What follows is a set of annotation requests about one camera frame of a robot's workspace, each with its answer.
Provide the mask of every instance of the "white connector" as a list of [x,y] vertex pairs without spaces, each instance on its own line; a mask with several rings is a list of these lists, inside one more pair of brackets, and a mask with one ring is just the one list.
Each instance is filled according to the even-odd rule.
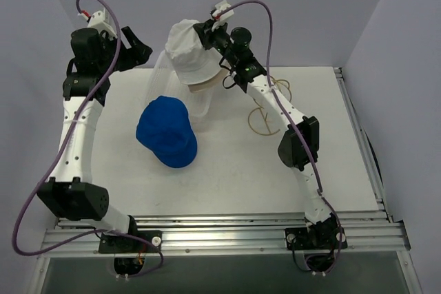
[[228,13],[225,13],[224,15],[217,17],[219,13],[223,12],[224,10],[230,7],[231,5],[226,0],[222,0],[220,3],[214,5],[214,8],[216,10],[212,13],[212,17],[216,20],[216,22],[214,22],[213,24],[212,31],[214,31],[221,25],[227,23],[228,19],[234,15],[234,11],[230,10]]
[[86,15],[86,13],[83,11],[82,13],[78,13],[79,17],[82,17],[83,19],[85,19],[86,21],[89,21],[89,16]]
[[95,28],[99,33],[105,30],[109,33],[111,39],[116,38],[116,33],[112,28],[112,20],[105,8],[92,14],[88,23],[88,28]]

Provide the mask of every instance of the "blue cap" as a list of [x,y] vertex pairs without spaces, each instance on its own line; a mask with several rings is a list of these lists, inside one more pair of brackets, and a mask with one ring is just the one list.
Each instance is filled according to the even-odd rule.
[[187,108],[179,99],[168,96],[159,96],[144,109],[136,139],[172,168],[189,165],[198,151]]

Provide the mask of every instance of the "screw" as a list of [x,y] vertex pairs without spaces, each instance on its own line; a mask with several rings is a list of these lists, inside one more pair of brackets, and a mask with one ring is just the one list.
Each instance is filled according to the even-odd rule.
[[152,244],[155,247],[159,247],[159,245],[161,244],[161,238],[160,237],[153,237],[152,238]]
[[[339,233],[336,234],[336,237],[337,237],[337,241],[340,241],[340,234]],[[345,242],[345,241],[346,241],[346,236],[344,233],[342,233],[342,242]]]
[[287,235],[287,241],[292,244],[294,242],[294,240],[296,239],[296,236],[293,233],[290,233],[289,235]]

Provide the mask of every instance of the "glass panel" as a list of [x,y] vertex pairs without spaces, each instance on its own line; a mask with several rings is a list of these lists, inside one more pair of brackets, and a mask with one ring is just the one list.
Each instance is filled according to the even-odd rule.
[[290,255],[166,258],[162,269],[129,282],[109,274],[111,263],[103,258],[52,259],[43,293],[409,292],[394,252],[345,253],[327,277],[298,270]]

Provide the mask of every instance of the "cap brim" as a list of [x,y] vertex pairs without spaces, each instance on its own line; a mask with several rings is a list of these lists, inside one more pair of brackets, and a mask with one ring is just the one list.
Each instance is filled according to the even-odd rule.
[[188,166],[196,157],[198,152],[198,142],[196,140],[196,136],[194,132],[192,132],[187,146],[184,150],[178,154],[173,155],[158,155],[154,153],[154,155],[165,165],[171,168],[184,168]]
[[219,66],[221,55],[215,49],[210,49],[206,52],[208,53],[209,60],[203,67],[197,70],[192,70],[191,72],[178,71],[175,69],[176,75],[182,84],[201,84],[209,81],[220,72],[222,69]]

